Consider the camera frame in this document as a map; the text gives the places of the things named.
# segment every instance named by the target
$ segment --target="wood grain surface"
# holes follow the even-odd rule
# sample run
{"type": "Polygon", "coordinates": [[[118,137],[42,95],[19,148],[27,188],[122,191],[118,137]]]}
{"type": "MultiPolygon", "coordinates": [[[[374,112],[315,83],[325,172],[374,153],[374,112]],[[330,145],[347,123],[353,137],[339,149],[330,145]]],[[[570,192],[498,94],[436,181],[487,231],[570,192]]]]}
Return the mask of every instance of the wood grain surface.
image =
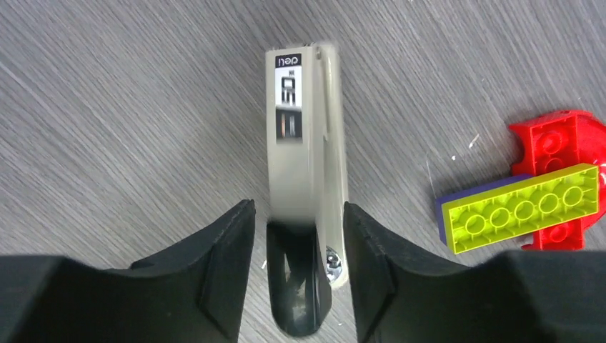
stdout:
{"type": "MultiPolygon", "coordinates": [[[[606,119],[605,15],[601,0],[0,1],[0,253],[127,267],[254,199],[240,342],[291,342],[262,269],[264,52],[338,43],[350,199],[476,264],[523,239],[455,258],[434,197],[506,176],[509,123],[606,119]]],[[[604,225],[587,240],[606,247],[604,225]]],[[[347,287],[303,342],[355,342],[347,287]]]]}

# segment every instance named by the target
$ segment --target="red lego piece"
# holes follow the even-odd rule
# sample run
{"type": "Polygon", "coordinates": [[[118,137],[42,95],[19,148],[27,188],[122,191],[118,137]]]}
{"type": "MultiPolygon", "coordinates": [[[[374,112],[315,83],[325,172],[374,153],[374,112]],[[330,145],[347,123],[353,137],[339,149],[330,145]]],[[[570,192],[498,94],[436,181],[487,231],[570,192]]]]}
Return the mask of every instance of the red lego piece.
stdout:
{"type": "Polygon", "coordinates": [[[512,174],[537,176],[579,164],[578,112],[558,111],[510,125],[524,144],[524,159],[512,166],[512,174]]]}
{"type": "Polygon", "coordinates": [[[590,112],[556,111],[510,125],[524,144],[524,158],[512,166],[512,174],[533,176],[579,163],[600,167],[600,211],[588,217],[556,225],[533,234],[534,242],[522,248],[578,250],[585,245],[583,231],[606,212],[606,126],[590,112]]]}
{"type": "Polygon", "coordinates": [[[522,246],[524,250],[581,250],[585,247],[583,228],[579,219],[554,225],[532,233],[532,244],[522,246]]]}
{"type": "Polygon", "coordinates": [[[583,229],[589,229],[606,213],[606,126],[591,115],[578,116],[580,162],[600,168],[600,210],[578,219],[583,229]]]}

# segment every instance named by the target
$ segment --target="blue lego brick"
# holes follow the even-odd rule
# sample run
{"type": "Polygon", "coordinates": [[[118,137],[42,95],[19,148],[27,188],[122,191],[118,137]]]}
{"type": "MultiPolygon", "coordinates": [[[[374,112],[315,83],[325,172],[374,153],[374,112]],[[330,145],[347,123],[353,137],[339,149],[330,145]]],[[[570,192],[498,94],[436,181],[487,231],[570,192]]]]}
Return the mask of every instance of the blue lego brick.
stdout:
{"type": "Polygon", "coordinates": [[[477,187],[473,187],[470,189],[466,189],[464,191],[460,191],[457,193],[449,194],[435,200],[436,207],[436,217],[438,223],[438,232],[439,232],[439,240],[442,243],[446,243],[446,229],[444,228],[444,216],[442,216],[442,205],[447,202],[453,202],[454,200],[470,197],[472,195],[489,191],[491,189],[507,186],[508,184],[514,184],[516,182],[524,181],[526,179],[530,179],[532,175],[530,174],[520,174],[515,177],[507,177],[506,179],[501,179],[495,182],[490,182],[489,184],[483,184],[477,187]]]}

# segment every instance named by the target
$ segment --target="metal rivet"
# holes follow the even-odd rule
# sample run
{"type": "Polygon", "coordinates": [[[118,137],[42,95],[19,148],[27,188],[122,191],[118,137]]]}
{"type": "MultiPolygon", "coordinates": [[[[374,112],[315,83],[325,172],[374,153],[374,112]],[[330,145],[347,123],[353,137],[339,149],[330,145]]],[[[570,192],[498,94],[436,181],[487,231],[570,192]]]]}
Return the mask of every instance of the metal rivet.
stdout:
{"type": "Polygon", "coordinates": [[[326,247],[326,276],[328,277],[328,281],[333,283],[339,279],[342,272],[341,258],[333,248],[326,247]]]}

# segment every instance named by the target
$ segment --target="lego brick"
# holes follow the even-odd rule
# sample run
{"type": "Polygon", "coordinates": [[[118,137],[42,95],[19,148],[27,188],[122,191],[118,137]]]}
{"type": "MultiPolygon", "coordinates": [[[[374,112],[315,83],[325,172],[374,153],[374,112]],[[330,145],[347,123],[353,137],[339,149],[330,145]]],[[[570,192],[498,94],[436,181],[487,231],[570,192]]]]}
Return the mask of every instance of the lego brick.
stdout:
{"type": "Polygon", "coordinates": [[[523,159],[512,165],[512,174],[537,176],[579,164],[578,112],[558,111],[510,125],[524,145],[523,159]]]}
{"type": "Polygon", "coordinates": [[[581,250],[585,247],[581,219],[554,225],[532,233],[533,243],[522,246],[524,250],[581,250]]]}
{"type": "Polygon", "coordinates": [[[455,253],[529,234],[598,211],[598,168],[578,164],[442,205],[455,253]]]}
{"type": "Polygon", "coordinates": [[[447,202],[453,202],[454,200],[458,200],[465,197],[470,197],[472,195],[489,191],[491,189],[507,186],[508,184],[514,184],[516,182],[520,182],[526,179],[531,178],[531,175],[522,174],[517,175],[515,177],[507,177],[506,179],[501,179],[495,182],[490,182],[489,184],[483,184],[477,187],[473,187],[470,189],[466,189],[460,192],[456,192],[453,194],[449,194],[444,197],[437,198],[435,200],[435,211],[436,211],[436,219],[437,219],[437,227],[439,232],[439,240],[442,243],[446,244],[446,231],[444,230],[444,217],[442,216],[442,205],[447,202]]]}
{"type": "MultiPolygon", "coordinates": [[[[520,173],[540,175],[549,170],[572,166],[576,163],[589,163],[598,166],[600,168],[600,209],[598,213],[577,219],[579,223],[571,225],[573,227],[580,225],[584,231],[602,218],[604,213],[606,213],[606,192],[602,192],[606,189],[606,149],[604,148],[606,143],[606,126],[604,124],[588,111],[568,110],[553,112],[536,119],[513,124],[510,128],[520,137],[525,149],[525,157],[522,162],[512,166],[512,173],[514,175],[520,173]],[[560,128],[567,127],[567,130],[563,131],[564,139],[545,138],[545,135],[559,137],[559,134],[562,132],[559,134],[554,133],[554,131],[557,132],[557,127],[554,129],[555,126],[559,126],[560,128]],[[552,155],[542,155],[540,146],[546,141],[551,141],[552,143],[555,141],[557,144],[551,145],[556,147],[560,145],[562,151],[559,154],[556,152],[552,155]],[[571,149],[577,151],[578,159],[575,158],[574,154],[566,154],[566,149],[563,145],[572,147],[568,149],[569,152],[571,149]]],[[[585,245],[585,239],[582,237],[581,242],[579,242],[577,238],[578,233],[570,228],[563,230],[555,227],[546,230],[550,232],[567,232],[568,235],[561,242],[551,242],[548,238],[550,234],[547,232],[545,234],[535,232],[533,235],[535,242],[530,245],[532,249],[542,250],[543,248],[541,247],[551,250],[560,250],[563,247],[574,247],[574,249],[577,249],[585,245]]]]}

